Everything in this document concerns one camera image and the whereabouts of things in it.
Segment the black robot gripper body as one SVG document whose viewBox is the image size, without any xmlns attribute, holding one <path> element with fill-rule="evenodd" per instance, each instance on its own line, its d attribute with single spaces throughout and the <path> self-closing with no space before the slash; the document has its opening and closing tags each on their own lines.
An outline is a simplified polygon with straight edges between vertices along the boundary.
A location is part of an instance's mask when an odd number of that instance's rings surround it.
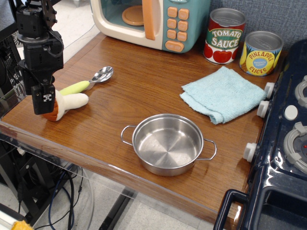
<svg viewBox="0 0 307 230">
<path fill-rule="evenodd" d="M 17 39 L 24 46 L 24 60 L 20 61 L 20 67 L 29 70 L 38 85 L 53 84 L 53 74 L 63 68 L 64 44 L 59 32 L 51 30 L 37 39 L 17 34 Z"/>
</svg>

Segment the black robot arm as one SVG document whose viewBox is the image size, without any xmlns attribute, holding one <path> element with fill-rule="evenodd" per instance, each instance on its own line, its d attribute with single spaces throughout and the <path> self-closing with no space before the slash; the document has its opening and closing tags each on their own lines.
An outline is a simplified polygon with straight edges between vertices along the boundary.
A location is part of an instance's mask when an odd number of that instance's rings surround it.
<svg viewBox="0 0 307 230">
<path fill-rule="evenodd" d="M 59 32 L 52 30 L 57 12 L 49 0 L 9 3 L 17 24 L 17 40 L 24 48 L 18 65 L 26 95 L 32 97 L 36 115 L 51 113 L 56 98 L 53 74 L 63 68 L 64 44 Z"/>
</svg>

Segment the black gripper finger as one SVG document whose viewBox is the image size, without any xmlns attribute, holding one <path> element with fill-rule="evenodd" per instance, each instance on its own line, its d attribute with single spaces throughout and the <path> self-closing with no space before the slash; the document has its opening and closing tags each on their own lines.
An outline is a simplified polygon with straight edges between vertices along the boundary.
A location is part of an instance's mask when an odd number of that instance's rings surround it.
<svg viewBox="0 0 307 230">
<path fill-rule="evenodd" d="M 38 85 L 38 82 L 36 81 L 32 73 L 27 69 L 22 70 L 22 77 L 24 80 L 24 87 L 25 87 L 26 95 L 31 95 L 32 88 L 36 87 Z"/>
<path fill-rule="evenodd" d="M 31 93 L 36 115 L 53 112 L 55 104 L 55 87 L 53 84 L 32 86 Z"/>
</svg>

